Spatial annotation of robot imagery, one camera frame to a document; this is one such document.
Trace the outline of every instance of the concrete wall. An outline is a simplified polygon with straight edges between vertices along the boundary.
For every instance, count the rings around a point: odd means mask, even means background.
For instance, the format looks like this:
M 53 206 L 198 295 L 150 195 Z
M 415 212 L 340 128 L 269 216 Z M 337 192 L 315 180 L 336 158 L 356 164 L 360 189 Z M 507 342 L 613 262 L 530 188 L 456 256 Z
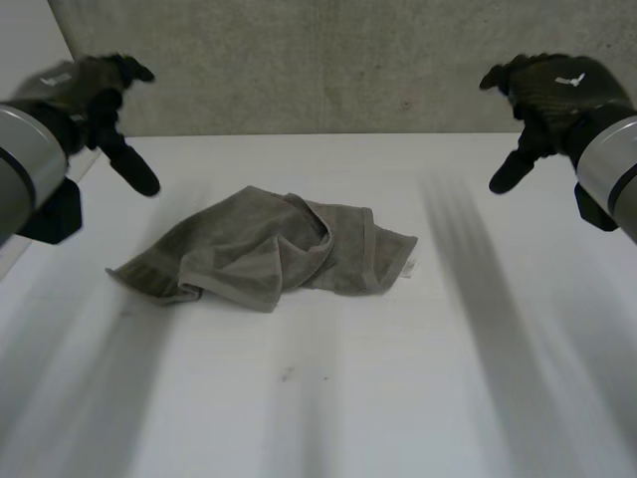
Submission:
M 637 95 L 635 0 L 50 3 L 74 55 L 157 74 L 129 134 L 518 130 L 478 83 L 520 52 L 594 56 Z

